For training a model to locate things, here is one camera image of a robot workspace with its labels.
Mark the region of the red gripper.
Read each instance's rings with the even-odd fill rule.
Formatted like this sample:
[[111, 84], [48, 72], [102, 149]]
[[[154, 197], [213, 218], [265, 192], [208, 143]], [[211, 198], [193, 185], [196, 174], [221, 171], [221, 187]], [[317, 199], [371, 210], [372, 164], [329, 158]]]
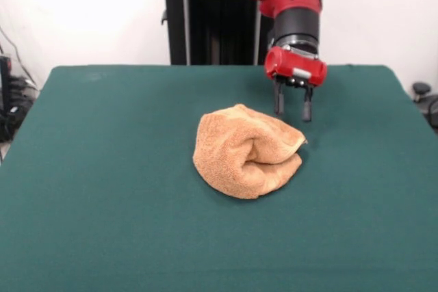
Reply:
[[303, 88], [304, 104], [302, 120], [312, 120], [313, 87], [322, 85], [327, 75], [327, 65], [310, 55], [275, 46], [272, 47], [264, 62], [266, 75], [274, 80], [274, 113], [283, 115], [284, 94], [283, 84]]

